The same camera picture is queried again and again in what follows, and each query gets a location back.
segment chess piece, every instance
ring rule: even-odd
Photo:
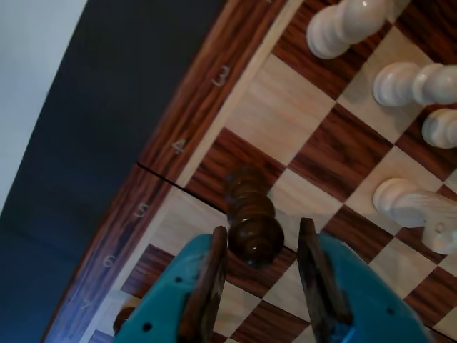
[[[394,178],[378,186],[373,203],[402,227],[425,226],[422,243],[434,252],[457,252],[457,202]]]
[[[438,109],[432,112],[423,123],[422,137],[437,148],[457,147],[457,110]]]
[[[318,12],[308,25],[306,39],[320,59],[344,54],[351,44],[376,33],[386,21],[388,0],[343,0]]]
[[[113,323],[114,336],[121,331],[122,325],[129,319],[130,315],[134,312],[135,307],[126,307],[122,309],[116,316],[116,320]]]
[[[253,267],[270,264],[284,244],[284,233],[267,197],[259,169],[243,166],[226,177],[228,248]]]
[[[384,106],[457,102],[457,66],[439,63],[419,68],[412,62],[389,64],[376,76],[375,100]]]

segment wooden chessboard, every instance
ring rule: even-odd
[[[135,237],[131,246],[92,247],[94,265],[122,264],[110,278],[80,286],[106,289],[94,302],[76,297],[80,309],[96,305],[80,342],[110,342],[120,308],[138,303],[188,240],[228,225],[222,180],[240,163],[266,174],[285,247],[262,270],[230,254],[212,342],[314,342],[296,263],[299,217],[346,242],[437,342],[457,339],[457,255],[432,252],[421,243],[422,228],[402,228],[372,204],[375,188],[391,177],[457,200],[457,149],[434,148],[421,136],[424,119],[442,106],[388,108],[371,94],[376,74],[392,62],[457,64],[457,6],[395,0],[377,34],[338,58],[317,59],[306,28],[336,2],[286,2],[182,172],[158,172],[157,155],[145,149],[112,205],[129,207],[129,217],[110,212],[99,233],[118,232],[113,223],[121,223],[119,236]],[[144,229],[125,229],[133,220],[144,220]]]

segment screw hole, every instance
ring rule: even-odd
[[[143,324],[143,331],[148,332],[150,329],[152,329],[152,324],[151,323],[144,323]]]

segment printed number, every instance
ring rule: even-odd
[[[106,268],[111,268],[113,263],[114,263],[114,260],[115,260],[115,256],[113,255],[108,255],[107,257],[104,258],[103,260],[103,265],[106,267]]]
[[[221,87],[226,83],[227,77],[230,75],[230,67],[229,66],[222,66],[222,72],[219,74],[217,80],[213,79],[213,85],[217,87]]]
[[[184,151],[184,146],[187,143],[187,139],[180,139],[179,141],[175,141],[171,146],[176,150],[175,154],[178,155]]]
[[[137,218],[143,218],[146,214],[146,210],[148,209],[149,205],[145,202],[140,203],[138,205],[138,211],[134,213],[134,216]]]
[[[83,300],[83,306],[79,307],[79,309],[85,309],[91,306],[91,302],[89,300]]]

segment white pawn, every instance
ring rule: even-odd
[[[442,149],[457,147],[457,110],[437,109],[422,126],[422,137],[428,144]]]
[[[318,12],[308,25],[306,39],[320,59],[344,54],[350,44],[363,41],[384,24],[388,0],[343,0]]]
[[[373,204],[402,227],[425,226],[422,243],[434,252],[457,252],[457,202],[394,178],[378,186]]]
[[[376,76],[375,100],[384,106],[457,102],[457,66],[439,63],[419,68],[412,62],[389,64]]]

